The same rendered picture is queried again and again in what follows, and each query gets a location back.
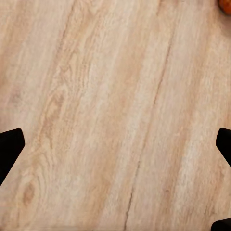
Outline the pumpkin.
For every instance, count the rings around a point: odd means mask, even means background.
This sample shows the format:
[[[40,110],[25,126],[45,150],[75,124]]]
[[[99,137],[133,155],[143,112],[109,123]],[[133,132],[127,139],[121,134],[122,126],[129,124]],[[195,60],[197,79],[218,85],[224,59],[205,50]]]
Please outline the pumpkin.
[[[219,0],[220,7],[224,9],[225,14],[231,15],[231,0]]]

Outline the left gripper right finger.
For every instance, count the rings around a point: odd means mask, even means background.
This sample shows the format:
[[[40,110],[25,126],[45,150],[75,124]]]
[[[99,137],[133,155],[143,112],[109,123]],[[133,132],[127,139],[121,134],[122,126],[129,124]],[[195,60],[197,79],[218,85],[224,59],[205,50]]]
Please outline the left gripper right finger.
[[[216,146],[231,167],[231,129],[219,129]]]

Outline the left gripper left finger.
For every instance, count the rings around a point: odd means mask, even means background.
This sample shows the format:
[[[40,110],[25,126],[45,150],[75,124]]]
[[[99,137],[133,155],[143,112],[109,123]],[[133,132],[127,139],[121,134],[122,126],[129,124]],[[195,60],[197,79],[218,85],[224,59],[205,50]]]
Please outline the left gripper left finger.
[[[25,147],[20,128],[0,133],[0,186]]]

